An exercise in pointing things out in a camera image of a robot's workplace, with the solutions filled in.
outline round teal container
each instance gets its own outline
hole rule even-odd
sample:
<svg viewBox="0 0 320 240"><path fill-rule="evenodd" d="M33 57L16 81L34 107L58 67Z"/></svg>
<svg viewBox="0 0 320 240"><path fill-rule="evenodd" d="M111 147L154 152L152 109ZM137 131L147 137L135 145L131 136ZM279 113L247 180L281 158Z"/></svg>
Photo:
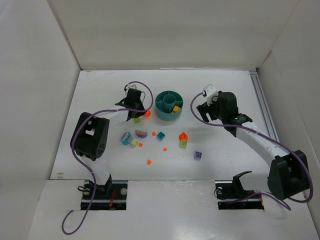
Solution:
<svg viewBox="0 0 320 240"><path fill-rule="evenodd" d="M163 91L155 98L156 115L165 121L176 120L182 112L183 105L182 97L175 91ZM175 106L178 106L180 110L172 113Z"/></svg>

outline white tabletop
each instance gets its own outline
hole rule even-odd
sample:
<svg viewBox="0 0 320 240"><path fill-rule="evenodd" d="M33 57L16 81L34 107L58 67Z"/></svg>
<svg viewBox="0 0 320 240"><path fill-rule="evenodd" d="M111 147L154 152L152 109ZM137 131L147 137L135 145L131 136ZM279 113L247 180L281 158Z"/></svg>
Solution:
<svg viewBox="0 0 320 240"><path fill-rule="evenodd" d="M82 112L93 113L111 108L124 96L124 86L131 81L147 84L154 97L172 90L184 101L181 116L172 122L160 120L155 106L152 116L141 117L140 124L133 120L119 123L109 129L106 150L99 160L106 160L114 180L199 180L232 179L235 174L253 171L267 176L267 164L249 146L233 137L222 127L212 127L197 121L191 111L192 98L213 84L223 92L233 92L237 97L239 112L251 117L262 131L265 123L259 108L255 90L248 71L240 70L119 70L81 71L66 119L65 127L54 162L51 179L89 179L90 174L72 156L70 139ZM144 106L150 104L146 88ZM206 101L199 97L194 107ZM139 141L143 147L131 148L121 143L124 132L135 130L148 132ZM159 141L152 132L163 132ZM179 135L186 132L188 145L180 148ZM202 152L200 161L194 160L195 151Z"/></svg>
<svg viewBox="0 0 320 240"><path fill-rule="evenodd" d="M90 211L80 230L83 180L48 180L28 240L318 240L307 204L288 211L264 197L265 210L218 210L213 180L129 181L126 210Z"/></svg>

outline blue cube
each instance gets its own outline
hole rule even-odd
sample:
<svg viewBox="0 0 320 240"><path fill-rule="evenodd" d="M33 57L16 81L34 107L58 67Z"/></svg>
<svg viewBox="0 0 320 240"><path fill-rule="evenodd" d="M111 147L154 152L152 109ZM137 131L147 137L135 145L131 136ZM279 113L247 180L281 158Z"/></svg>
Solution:
<svg viewBox="0 0 320 240"><path fill-rule="evenodd" d="M160 141L162 141L165 138L165 134L163 132L159 132L158 135L156 136Z"/></svg>
<svg viewBox="0 0 320 240"><path fill-rule="evenodd" d="M202 156L202 152L199 152L199 151L196 151L195 154L194 154L194 158L197 159L197 160L200 160L201 156Z"/></svg>

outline white wall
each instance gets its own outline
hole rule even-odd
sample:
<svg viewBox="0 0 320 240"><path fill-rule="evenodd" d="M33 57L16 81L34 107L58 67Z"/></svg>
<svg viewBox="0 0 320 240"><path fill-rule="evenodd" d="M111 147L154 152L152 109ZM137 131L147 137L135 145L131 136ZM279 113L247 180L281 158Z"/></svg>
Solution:
<svg viewBox="0 0 320 240"><path fill-rule="evenodd" d="M46 0L0 1L1 240L28 236L79 71Z"/></svg>
<svg viewBox="0 0 320 240"><path fill-rule="evenodd" d="M307 155L320 231L320 1L301 0L259 70L280 140Z"/></svg>
<svg viewBox="0 0 320 240"><path fill-rule="evenodd" d="M260 67L299 0L49 0L84 69Z"/></svg>

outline orange circle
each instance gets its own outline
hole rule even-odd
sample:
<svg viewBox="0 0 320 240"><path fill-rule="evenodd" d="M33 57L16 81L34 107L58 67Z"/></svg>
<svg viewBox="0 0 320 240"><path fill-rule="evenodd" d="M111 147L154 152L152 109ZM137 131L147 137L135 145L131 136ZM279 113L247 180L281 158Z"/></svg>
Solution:
<svg viewBox="0 0 320 240"><path fill-rule="evenodd" d="M185 132L181 133L181 134L179 135L179 140L180 140L180 141L181 141L181 140L186 140L186 141L188 141L188 135L187 135Z"/></svg>
<svg viewBox="0 0 320 240"><path fill-rule="evenodd" d="M146 113L144 114L144 117L148 118L150 116L151 116L151 111L150 110L146 111Z"/></svg>

